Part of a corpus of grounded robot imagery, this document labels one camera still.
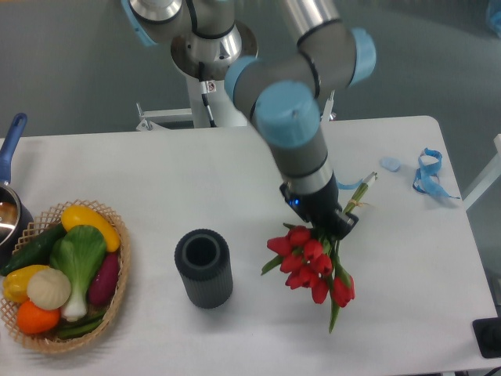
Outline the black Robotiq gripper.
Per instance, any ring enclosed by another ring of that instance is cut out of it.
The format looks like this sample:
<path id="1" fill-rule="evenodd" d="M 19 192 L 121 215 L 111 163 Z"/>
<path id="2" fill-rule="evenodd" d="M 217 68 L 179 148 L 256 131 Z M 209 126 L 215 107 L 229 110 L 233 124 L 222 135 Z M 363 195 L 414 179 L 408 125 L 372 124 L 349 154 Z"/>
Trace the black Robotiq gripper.
<path id="1" fill-rule="evenodd" d="M 283 183 L 279 188 L 285 202 L 304 221 L 321 230 L 329 238 L 343 240 L 356 226 L 356 215 L 343 213 L 338 202 L 338 188 L 335 175 L 319 191 L 294 193 Z"/>

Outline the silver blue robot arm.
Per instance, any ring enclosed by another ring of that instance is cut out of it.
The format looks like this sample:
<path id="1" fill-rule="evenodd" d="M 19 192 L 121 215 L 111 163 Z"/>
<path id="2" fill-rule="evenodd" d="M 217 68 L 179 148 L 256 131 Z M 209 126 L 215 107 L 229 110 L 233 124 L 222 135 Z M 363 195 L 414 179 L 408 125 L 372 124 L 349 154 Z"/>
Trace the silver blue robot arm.
<path id="1" fill-rule="evenodd" d="M 284 200 L 302 220 L 339 240 L 351 232 L 358 220 L 339 205 L 317 101 L 372 74 L 377 52 L 365 30 L 344 26 L 332 1 L 281 1 L 297 50 L 267 63 L 232 1 L 124 1 L 122 8 L 143 43 L 171 46 L 203 105 L 208 83 L 223 83 L 225 115 L 241 113 L 266 141 Z"/>

